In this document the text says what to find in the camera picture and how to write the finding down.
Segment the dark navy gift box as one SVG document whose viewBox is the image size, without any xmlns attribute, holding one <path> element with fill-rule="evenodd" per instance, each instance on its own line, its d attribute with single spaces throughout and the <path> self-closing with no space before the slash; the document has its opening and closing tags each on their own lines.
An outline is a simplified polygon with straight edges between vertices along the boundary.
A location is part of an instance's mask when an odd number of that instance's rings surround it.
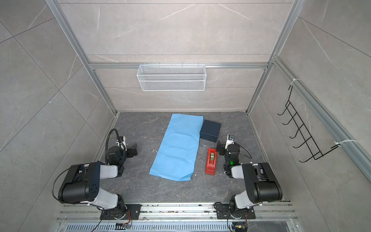
<svg viewBox="0 0 371 232">
<path fill-rule="evenodd" d="M 204 120 L 200 131 L 200 138 L 216 143 L 219 137 L 221 126 L 221 123 Z"/>
</svg>

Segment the light blue wrapping paper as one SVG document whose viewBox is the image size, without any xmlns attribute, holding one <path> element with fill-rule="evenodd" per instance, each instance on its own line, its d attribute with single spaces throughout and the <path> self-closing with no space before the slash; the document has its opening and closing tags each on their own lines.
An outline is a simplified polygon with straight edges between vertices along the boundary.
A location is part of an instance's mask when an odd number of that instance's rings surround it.
<svg viewBox="0 0 371 232">
<path fill-rule="evenodd" d="M 199 149 L 203 116 L 172 114 L 149 174 L 190 181 Z"/>
</svg>

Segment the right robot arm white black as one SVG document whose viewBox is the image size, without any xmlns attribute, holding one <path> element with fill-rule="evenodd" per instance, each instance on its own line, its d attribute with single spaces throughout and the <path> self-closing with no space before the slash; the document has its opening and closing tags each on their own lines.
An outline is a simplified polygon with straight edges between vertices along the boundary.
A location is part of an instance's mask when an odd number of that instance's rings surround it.
<svg viewBox="0 0 371 232">
<path fill-rule="evenodd" d="M 226 210 L 233 217 L 249 212 L 254 206 L 281 201 L 283 191 L 267 162 L 239 163 L 240 146 L 217 143 L 216 151 L 225 158 L 224 172 L 229 178 L 242 179 L 245 190 L 231 197 Z"/>
</svg>

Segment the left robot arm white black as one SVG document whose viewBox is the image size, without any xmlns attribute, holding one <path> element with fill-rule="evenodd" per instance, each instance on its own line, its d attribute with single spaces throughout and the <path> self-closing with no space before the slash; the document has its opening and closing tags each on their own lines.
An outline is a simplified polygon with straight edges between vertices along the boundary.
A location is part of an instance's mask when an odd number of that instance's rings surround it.
<svg viewBox="0 0 371 232">
<path fill-rule="evenodd" d="M 121 177 L 127 158 L 136 156 L 137 145 L 129 148 L 113 146 L 108 149 L 108 162 L 91 162 L 72 165 L 58 192 L 63 204 L 87 204 L 101 211 L 101 220 L 121 220 L 129 216 L 129 209 L 119 194 L 110 193 L 100 187 L 100 181 Z"/>
</svg>

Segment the red tape dispenser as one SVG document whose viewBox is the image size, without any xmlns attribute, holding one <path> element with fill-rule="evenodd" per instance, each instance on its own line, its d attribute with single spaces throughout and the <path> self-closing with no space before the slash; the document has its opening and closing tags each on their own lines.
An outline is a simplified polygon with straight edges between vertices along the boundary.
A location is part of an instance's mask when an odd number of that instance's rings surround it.
<svg viewBox="0 0 371 232">
<path fill-rule="evenodd" d="M 208 175 L 215 175 L 216 170 L 217 151 L 216 149 L 210 148 L 207 153 L 205 173 Z"/>
</svg>

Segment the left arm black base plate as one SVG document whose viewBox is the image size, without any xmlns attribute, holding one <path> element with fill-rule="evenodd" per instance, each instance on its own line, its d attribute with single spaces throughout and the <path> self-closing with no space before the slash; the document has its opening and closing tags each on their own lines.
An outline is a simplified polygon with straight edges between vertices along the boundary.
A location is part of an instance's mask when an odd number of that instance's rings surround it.
<svg viewBox="0 0 371 232">
<path fill-rule="evenodd" d="M 102 210 L 100 220 L 138 220 L 141 212 L 141 204 L 129 204 L 122 208 Z"/>
</svg>

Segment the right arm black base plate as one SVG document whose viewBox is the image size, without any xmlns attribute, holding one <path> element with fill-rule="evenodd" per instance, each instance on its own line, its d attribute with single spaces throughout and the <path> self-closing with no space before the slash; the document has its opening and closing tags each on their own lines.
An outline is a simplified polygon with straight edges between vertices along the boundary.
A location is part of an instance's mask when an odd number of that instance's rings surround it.
<svg viewBox="0 0 371 232">
<path fill-rule="evenodd" d="M 216 202 L 213 204 L 214 209 L 217 213 L 218 219 L 255 219 L 256 215 L 254 209 L 245 208 L 245 209 L 231 209 L 229 204 L 223 204 L 221 202 Z"/>
</svg>

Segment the aluminium mounting rail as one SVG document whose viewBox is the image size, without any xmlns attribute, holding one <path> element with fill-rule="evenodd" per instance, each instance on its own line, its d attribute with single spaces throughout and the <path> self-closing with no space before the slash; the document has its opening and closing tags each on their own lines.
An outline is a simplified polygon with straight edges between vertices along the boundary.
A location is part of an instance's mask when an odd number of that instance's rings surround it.
<svg viewBox="0 0 371 232">
<path fill-rule="evenodd" d="M 100 220 L 92 206 L 63 206 L 52 232 L 301 232 L 290 202 L 253 207 L 255 219 L 218 219 L 213 203 L 140 203 L 138 220 Z"/>
</svg>

